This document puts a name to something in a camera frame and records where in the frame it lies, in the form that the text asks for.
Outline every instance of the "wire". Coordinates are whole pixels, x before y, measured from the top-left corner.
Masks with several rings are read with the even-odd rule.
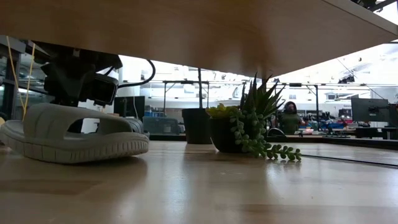
[[[328,157],[328,156],[313,156],[313,155],[306,155],[302,154],[303,157],[312,157],[312,158],[317,158],[317,159],[328,159],[328,160],[337,160],[337,161],[346,161],[346,162],[357,162],[357,163],[362,163],[362,164],[372,164],[372,165],[377,165],[377,166],[388,166],[388,167],[395,167],[398,168],[397,164],[386,164],[383,162],[371,162],[371,161],[361,161],[361,160],[355,160],[355,159],[343,159],[343,158],[335,158],[335,157]]]
[[[155,68],[155,65],[152,63],[151,60],[147,60],[147,61],[149,62],[150,66],[152,67],[152,75],[147,80],[144,80],[144,81],[139,82],[139,83],[128,83],[128,84],[119,85],[118,88],[124,88],[124,87],[130,87],[130,86],[139,86],[139,85],[143,85],[143,84],[149,83],[155,77],[156,68]]]
[[[352,74],[355,78],[358,78],[356,75],[354,75],[354,73],[353,73],[350,69],[348,69],[342,62],[340,62],[340,60],[338,60],[338,58],[336,58],[336,59],[337,59],[337,61],[339,61],[339,63],[340,63],[343,67],[345,67],[345,69],[347,69],[348,72],[350,72],[350,74]],[[374,91],[372,88],[368,87],[367,84],[363,83],[363,85],[366,86],[366,87],[367,87],[369,90],[371,90],[373,93],[375,93],[377,96],[379,96],[380,98],[382,98],[383,100],[385,100],[384,97],[382,97],[381,95],[379,95],[378,93],[376,93],[376,91]]]
[[[26,97],[27,97],[27,98],[26,98],[26,100],[25,100],[25,103],[26,103],[26,105],[25,105],[25,104],[24,104],[24,101],[22,100],[22,95],[21,95],[21,93],[19,92],[18,78],[17,78],[16,72],[15,72],[14,63],[12,62],[11,45],[10,45],[10,40],[9,40],[8,36],[6,36],[6,39],[7,39],[7,45],[8,45],[8,54],[9,54],[9,58],[10,58],[10,60],[11,60],[12,74],[14,75],[14,79],[15,79],[15,86],[16,86],[17,92],[18,92],[18,94],[19,94],[19,99],[20,99],[20,101],[21,101],[22,109],[24,110],[24,114],[23,114],[23,117],[22,117],[22,120],[24,120],[25,114],[26,114],[27,100],[28,100],[27,98],[28,98],[28,95],[29,95],[28,93],[29,93],[29,85],[30,85],[30,75],[32,74],[32,64],[33,64],[33,59],[34,59],[35,45],[33,45],[33,50],[32,50],[32,63],[31,63],[31,65],[30,65],[29,81],[28,81],[28,86],[27,86],[27,88],[26,88],[26,90],[27,90]]]
[[[112,66],[104,75],[108,76],[112,72],[113,68],[114,68],[114,66]]]
[[[33,43],[32,60],[30,61],[30,70],[29,70],[29,76],[28,76],[28,79],[27,79],[26,99],[25,99],[24,115],[22,117],[22,121],[25,120],[27,102],[28,102],[28,99],[29,99],[30,76],[32,75],[33,62],[34,62],[34,59],[35,59],[35,47],[36,47],[36,45],[35,45],[35,43]]]
[[[136,111],[136,118],[139,119],[138,118],[138,113],[137,113],[137,108],[136,108],[136,96],[132,97],[132,103],[134,105],[134,110]]]

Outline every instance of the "string of pearls plant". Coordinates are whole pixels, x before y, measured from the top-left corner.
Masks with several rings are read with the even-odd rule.
[[[236,126],[231,128],[231,132],[235,135],[235,144],[242,144],[243,152],[250,152],[254,157],[268,157],[270,159],[278,159],[278,154],[280,158],[290,160],[301,160],[301,153],[299,149],[284,146],[280,144],[271,145],[264,140],[264,134],[266,133],[265,116],[262,114],[257,114],[256,109],[253,108],[250,113],[247,111],[240,111],[234,108],[229,113],[229,122],[235,123]],[[244,124],[249,122],[251,124],[251,133],[245,133]]]

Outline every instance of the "black plant pot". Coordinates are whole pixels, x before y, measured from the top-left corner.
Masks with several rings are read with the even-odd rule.
[[[205,109],[183,109],[182,118],[184,119],[188,144],[211,144],[210,116],[206,113]]]
[[[210,119],[211,140],[220,152],[243,153],[242,145],[235,144],[235,135],[231,132],[235,125],[229,122],[229,118]]]

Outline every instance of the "person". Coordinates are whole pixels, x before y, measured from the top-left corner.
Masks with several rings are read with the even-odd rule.
[[[285,134],[294,134],[294,132],[299,130],[300,125],[306,125],[306,123],[297,114],[296,104],[291,101],[285,104],[279,123],[280,129]]]

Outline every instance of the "table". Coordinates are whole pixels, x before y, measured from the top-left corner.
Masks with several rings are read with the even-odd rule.
[[[397,139],[398,128],[381,128],[383,139]]]
[[[373,137],[380,137],[383,139],[391,139],[390,133],[395,134],[397,128],[356,128],[355,135],[357,138],[373,138]]]
[[[349,0],[2,0],[0,34],[259,77],[398,39]]]
[[[397,161],[394,151],[291,144],[303,153]],[[10,223],[394,223],[398,170],[220,154],[150,143],[147,154],[62,166],[0,150],[0,221]]]

